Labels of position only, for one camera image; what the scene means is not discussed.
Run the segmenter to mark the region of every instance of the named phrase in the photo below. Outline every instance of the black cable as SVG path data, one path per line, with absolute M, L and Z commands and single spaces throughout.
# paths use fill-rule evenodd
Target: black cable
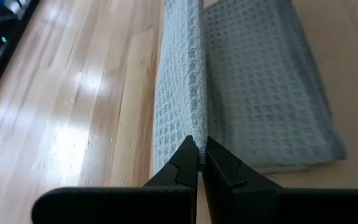
M 20 0 L 16 0 L 16 1 L 17 1 L 17 3 L 19 4 L 20 8 L 22 9 L 22 8 L 23 8 L 23 5 L 22 5 L 22 3 L 20 2 Z

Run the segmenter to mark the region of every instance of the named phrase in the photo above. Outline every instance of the wooden floor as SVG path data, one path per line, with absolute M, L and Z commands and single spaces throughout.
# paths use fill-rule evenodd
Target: wooden floor
M 41 0 L 0 82 L 0 223 L 67 185 L 149 179 L 159 0 Z
M 293 1 L 349 160 L 269 178 L 358 188 L 358 0 Z M 0 223 L 30 223 L 55 187 L 149 179 L 160 12 L 161 0 L 41 0 L 0 82 Z

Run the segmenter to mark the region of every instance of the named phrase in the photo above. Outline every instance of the black plastic part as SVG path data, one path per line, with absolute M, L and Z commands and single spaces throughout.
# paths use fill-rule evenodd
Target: black plastic part
M 194 191 L 188 187 L 62 188 L 32 209 L 34 224 L 194 223 Z
M 146 184 L 147 186 L 184 185 L 197 189 L 198 180 L 198 148 L 192 136 L 184 142 L 165 166 Z
M 358 223 L 358 190 L 283 189 L 280 223 Z
M 281 186 L 208 138 L 203 180 L 212 223 L 271 223 Z
M 9 63 L 9 60 L 13 56 L 13 53 L 25 31 L 25 28 L 30 22 L 30 19 L 39 2 L 40 0 L 31 0 L 30 4 L 27 6 L 24 12 L 23 17 L 16 25 L 16 29 L 12 31 L 11 39 L 5 46 L 1 48 L 1 50 L 3 50 L 3 53 L 0 56 L 0 79 L 5 71 L 5 68 L 7 67 L 7 64 Z

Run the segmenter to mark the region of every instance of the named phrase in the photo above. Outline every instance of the folded towel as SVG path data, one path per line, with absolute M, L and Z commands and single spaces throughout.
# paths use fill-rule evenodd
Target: folded towel
M 154 173 L 187 135 L 204 162 L 206 119 L 205 49 L 200 0 L 166 0 L 154 106 Z
M 197 134 L 201 157 L 205 137 L 210 135 L 262 173 L 304 169 L 345 158 L 346 151 L 333 126 L 321 77 L 289 0 L 220 0 L 203 11 L 204 27 L 198 21 L 194 24 L 183 20 L 186 14 L 199 14 L 195 12 L 201 11 L 199 7 L 189 7 L 191 3 L 200 4 L 198 0 L 178 2 L 181 1 L 168 1 L 165 8 L 155 109 L 158 118 L 164 114 L 161 105 L 167 100 L 172 103 L 174 98 L 176 113 L 165 113 L 165 121 L 179 121 L 180 125 L 174 126 L 174 131 L 165 131 L 161 119 L 155 120 L 155 140 L 165 136 L 163 140 L 171 146 L 168 150 L 163 144 L 155 144 L 154 159 L 155 165 L 158 164 L 155 172 L 177 149 L 172 147 L 178 146 L 187 134 Z M 204 32 L 205 50 L 203 33 L 193 39 L 178 35 L 178 30 L 192 29 Z M 177 44 L 186 41 L 197 44 L 193 48 Z M 206 54 L 206 61 L 200 51 Z M 189 64 L 204 63 L 206 75 L 203 69 L 190 72 L 194 68 Z M 196 86 L 186 78 L 194 75 L 199 80 Z M 206 86 L 206 96 L 202 85 Z M 189 95 L 189 91 L 183 91 L 186 86 L 191 86 L 190 92 L 203 94 Z M 170 99 L 161 97 L 166 91 L 170 92 Z M 206 97 L 208 106 L 194 108 L 188 101 L 178 100 L 189 96 L 199 100 L 193 105 L 203 105 L 201 97 Z M 199 122 L 200 118 L 205 121 L 205 115 L 208 130 L 201 127 L 206 127 L 205 123 Z M 171 138 L 172 133 L 178 132 L 180 138 Z

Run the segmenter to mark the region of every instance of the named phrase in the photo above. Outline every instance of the floor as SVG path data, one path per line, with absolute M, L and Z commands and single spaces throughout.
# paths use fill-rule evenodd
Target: floor
M 149 179 L 160 1 L 43 0 L 0 82 L 0 223 Z
M 205 0 L 205 6 L 217 0 Z M 349 160 L 268 177 L 358 188 L 358 0 L 293 0 Z M 42 193 L 149 179 L 160 0 L 44 0 L 0 82 L 0 223 Z M 198 222 L 209 223 L 202 184 Z

